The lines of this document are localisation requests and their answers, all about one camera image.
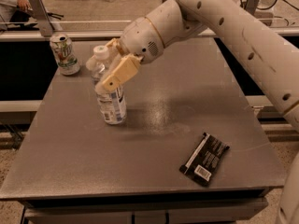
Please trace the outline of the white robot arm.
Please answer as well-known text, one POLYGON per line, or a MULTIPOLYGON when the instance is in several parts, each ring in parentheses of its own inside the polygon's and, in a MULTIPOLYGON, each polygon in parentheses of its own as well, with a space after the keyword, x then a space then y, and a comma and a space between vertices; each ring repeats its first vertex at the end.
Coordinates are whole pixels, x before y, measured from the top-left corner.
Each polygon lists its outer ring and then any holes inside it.
POLYGON ((111 93, 175 42, 211 29, 291 126, 299 129, 299 50, 233 0, 166 0, 106 47, 112 64, 95 86, 111 93))

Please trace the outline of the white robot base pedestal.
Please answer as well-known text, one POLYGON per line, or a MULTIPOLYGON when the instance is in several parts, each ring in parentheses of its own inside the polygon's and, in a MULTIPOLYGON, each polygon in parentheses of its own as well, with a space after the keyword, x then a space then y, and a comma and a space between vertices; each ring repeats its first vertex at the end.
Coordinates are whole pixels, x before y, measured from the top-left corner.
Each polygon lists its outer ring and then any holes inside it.
POLYGON ((274 19, 274 5, 278 0, 260 0, 254 16, 263 24, 270 26, 274 19))

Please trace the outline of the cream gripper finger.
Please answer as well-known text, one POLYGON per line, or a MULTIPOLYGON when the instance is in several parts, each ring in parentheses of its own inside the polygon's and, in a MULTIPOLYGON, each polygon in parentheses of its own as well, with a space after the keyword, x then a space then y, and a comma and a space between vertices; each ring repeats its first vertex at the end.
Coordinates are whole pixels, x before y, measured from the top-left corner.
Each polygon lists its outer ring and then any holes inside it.
POLYGON ((96 84, 96 93, 112 93, 120 85, 134 77, 138 73, 140 66, 140 58, 133 54, 128 54, 124 57, 117 55, 107 72, 96 84))
POLYGON ((93 56, 86 62, 86 68, 92 71, 96 65, 102 63, 106 69, 111 69, 120 59, 119 39, 113 38, 105 45, 98 45, 93 48, 93 56))

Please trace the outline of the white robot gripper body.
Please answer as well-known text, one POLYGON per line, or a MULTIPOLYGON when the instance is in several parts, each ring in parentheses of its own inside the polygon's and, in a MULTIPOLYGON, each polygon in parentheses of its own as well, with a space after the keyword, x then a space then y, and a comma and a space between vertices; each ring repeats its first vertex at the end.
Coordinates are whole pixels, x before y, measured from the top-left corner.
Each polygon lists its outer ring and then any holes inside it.
POLYGON ((151 63, 164 49, 185 37, 185 25, 178 3, 166 0, 145 17, 129 24, 120 38, 126 54, 141 57, 142 63, 151 63))

